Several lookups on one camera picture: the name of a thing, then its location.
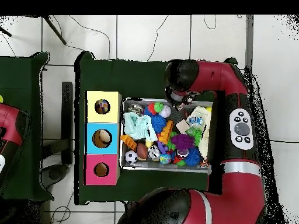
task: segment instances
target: pink toy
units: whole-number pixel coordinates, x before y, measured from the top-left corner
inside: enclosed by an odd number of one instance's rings
[[[107,173],[103,177],[96,175],[96,166],[104,163]],[[117,155],[86,155],[85,185],[115,186],[120,175]]]
[[[175,144],[177,149],[190,149],[194,147],[194,138],[186,134],[179,134],[171,138],[171,142]]]
[[[168,147],[162,142],[158,142],[158,148],[163,155],[166,154],[166,151],[168,151]]]

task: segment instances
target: blue fuzzy toy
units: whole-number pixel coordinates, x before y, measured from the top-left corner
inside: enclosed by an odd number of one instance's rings
[[[156,132],[156,134],[161,133],[163,128],[166,126],[166,119],[164,119],[159,114],[152,115],[151,119],[152,119],[152,127]]]
[[[188,156],[184,159],[185,163],[189,166],[196,166],[200,160],[201,156],[197,148],[190,148]]]
[[[144,115],[148,115],[148,116],[152,117],[152,113],[149,111],[148,107],[146,107],[144,109]]]

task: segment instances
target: robot control buttons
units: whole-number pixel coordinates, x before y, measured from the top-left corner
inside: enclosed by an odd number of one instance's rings
[[[241,136],[237,136],[237,137],[236,137],[236,141],[237,141],[237,142],[242,142],[242,141],[243,141],[243,138],[242,138]]]
[[[230,133],[235,147],[245,151],[253,148],[251,118],[245,109],[237,108],[231,112]]]
[[[235,125],[235,132],[240,136],[247,136],[250,133],[250,127],[245,123],[238,123]]]
[[[245,141],[246,143],[250,143],[250,138],[249,138],[248,136],[246,136],[246,137],[244,138],[244,141]]]

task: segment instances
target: orange toy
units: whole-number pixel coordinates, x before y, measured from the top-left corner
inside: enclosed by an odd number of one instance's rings
[[[163,128],[163,131],[161,132],[161,136],[159,137],[159,142],[162,142],[165,145],[168,144],[172,128],[173,128],[173,121],[169,120],[166,126]]]
[[[136,151],[137,143],[135,143],[135,141],[132,139],[132,137],[130,137],[128,135],[122,135],[120,137],[120,140],[122,140],[130,149],[132,149],[133,151]]]

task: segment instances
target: yellow toy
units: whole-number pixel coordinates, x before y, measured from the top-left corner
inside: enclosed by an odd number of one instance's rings
[[[120,136],[120,140],[122,140],[130,149],[136,151],[137,143],[132,139],[132,137],[128,135]]]
[[[145,145],[147,148],[151,147],[154,143],[151,141],[145,141]]]
[[[159,137],[159,142],[162,142],[165,145],[168,144],[169,138],[171,136],[172,128],[173,128],[173,121],[169,120],[166,126],[163,128],[163,131],[161,132],[161,136]]]

